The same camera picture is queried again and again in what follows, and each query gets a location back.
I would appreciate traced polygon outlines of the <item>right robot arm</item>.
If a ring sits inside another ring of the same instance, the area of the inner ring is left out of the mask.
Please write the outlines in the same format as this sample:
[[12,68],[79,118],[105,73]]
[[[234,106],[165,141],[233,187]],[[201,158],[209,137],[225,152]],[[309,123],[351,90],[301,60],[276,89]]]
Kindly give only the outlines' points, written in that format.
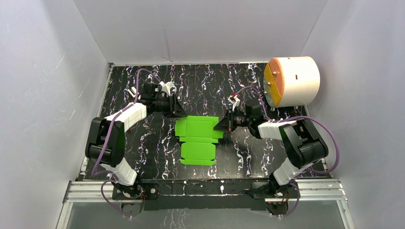
[[270,174],[266,185],[246,191],[249,195],[262,192],[280,198],[297,176],[329,154],[315,123],[315,119],[308,116],[284,121],[267,120],[262,108],[246,105],[244,111],[238,107],[228,109],[214,130],[232,132],[237,127],[246,127],[255,138],[282,141],[287,155],[284,162]]

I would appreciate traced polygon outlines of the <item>small white plastic clip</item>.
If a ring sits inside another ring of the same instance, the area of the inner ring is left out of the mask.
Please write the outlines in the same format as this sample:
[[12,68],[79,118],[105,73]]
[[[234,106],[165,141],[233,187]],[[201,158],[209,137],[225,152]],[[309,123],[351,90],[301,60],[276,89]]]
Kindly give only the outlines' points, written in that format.
[[129,88],[128,89],[128,94],[134,99],[138,98],[138,90],[137,90],[137,88],[136,87]]

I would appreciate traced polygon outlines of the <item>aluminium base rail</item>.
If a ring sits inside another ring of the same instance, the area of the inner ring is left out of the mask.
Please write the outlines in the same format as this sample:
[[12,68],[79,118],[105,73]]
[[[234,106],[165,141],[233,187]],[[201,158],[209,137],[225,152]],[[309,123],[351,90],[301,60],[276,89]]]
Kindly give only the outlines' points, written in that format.
[[[126,197],[112,184],[102,181],[73,181],[68,185],[64,202],[111,202],[136,203],[141,198],[157,200],[160,197],[233,197],[247,194],[265,201],[282,198],[267,193],[266,179],[209,179],[209,180],[144,180],[135,188],[134,198]],[[303,178],[296,180],[301,201],[346,200],[345,191],[338,179]]]

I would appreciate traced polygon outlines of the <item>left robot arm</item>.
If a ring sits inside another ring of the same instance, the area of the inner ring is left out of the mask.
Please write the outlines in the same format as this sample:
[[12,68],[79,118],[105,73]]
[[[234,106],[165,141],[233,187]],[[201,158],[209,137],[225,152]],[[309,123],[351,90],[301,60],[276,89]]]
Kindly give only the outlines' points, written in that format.
[[137,172],[124,158],[125,134],[139,121],[154,112],[166,118],[181,118],[187,114],[176,95],[173,82],[144,83],[141,92],[132,87],[129,91],[136,101],[107,117],[95,117],[90,125],[85,156],[95,161],[111,174],[113,181],[124,186],[130,198],[138,198],[143,186],[136,181]]

